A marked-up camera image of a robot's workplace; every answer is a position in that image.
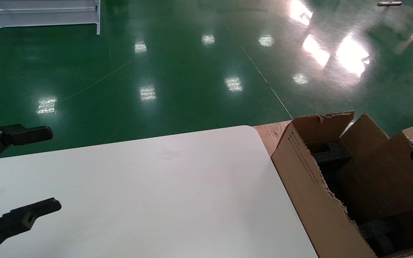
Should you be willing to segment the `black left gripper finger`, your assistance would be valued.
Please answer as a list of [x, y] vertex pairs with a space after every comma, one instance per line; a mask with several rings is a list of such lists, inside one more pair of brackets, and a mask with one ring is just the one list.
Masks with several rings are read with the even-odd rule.
[[53, 138], [48, 126], [25, 128], [21, 124], [0, 126], [0, 155], [11, 146], [44, 142]]
[[6, 239], [28, 232], [36, 219], [57, 212], [62, 208], [55, 198], [49, 198], [37, 203], [13, 209], [0, 217], [0, 245]]

